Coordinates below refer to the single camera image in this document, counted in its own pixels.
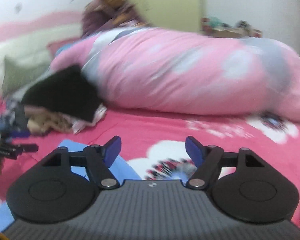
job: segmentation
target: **green pillow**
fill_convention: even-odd
[[[36,66],[22,67],[16,60],[5,57],[2,97],[5,98],[25,85],[35,81],[47,71],[49,65],[49,63],[40,63]]]

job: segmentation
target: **black cushion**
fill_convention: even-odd
[[[101,99],[97,88],[81,76],[80,66],[73,65],[32,86],[21,103],[92,122]]]

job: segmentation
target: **door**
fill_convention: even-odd
[[[202,0],[132,0],[153,25],[199,32]]]

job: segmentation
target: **white flower print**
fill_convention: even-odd
[[[285,144],[289,136],[297,138],[299,135],[298,128],[287,120],[283,121],[283,129],[273,129],[263,123],[259,116],[251,116],[246,119],[247,124],[263,132],[265,136],[278,144]]]
[[[240,80],[251,71],[252,54],[245,50],[234,51],[222,64],[223,77]]]
[[[186,126],[188,129],[191,130],[196,130],[196,131],[204,130],[205,132],[220,138],[226,138],[226,137],[252,138],[253,137],[252,134],[246,132],[242,126],[237,125],[235,122],[220,124],[220,123],[213,123],[213,122],[186,120]]]
[[[127,163],[141,178],[146,178],[149,175],[147,171],[151,170],[154,164],[167,159],[190,159],[186,152],[186,143],[169,140],[159,141],[149,147],[147,151],[147,158],[137,158],[130,160]],[[232,172],[234,172],[233,168],[222,168],[220,178]]]

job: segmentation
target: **pink bedsheet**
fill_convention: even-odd
[[[35,154],[24,154],[17,161],[6,160],[0,177],[0,197],[22,173],[50,153],[65,138],[104,144],[114,135],[122,138],[121,156],[144,178],[160,160],[188,158],[185,139],[192,135],[204,145],[218,145],[226,151],[248,147],[291,180],[300,192],[300,125],[284,122],[284,130],[265,126],[258,117],[200,117],[135,110],[110,109],[93,129],[78,135],[55,132],[45,138],[16,140],[39,145]],[[300,226],[300,205],[292,220]]]

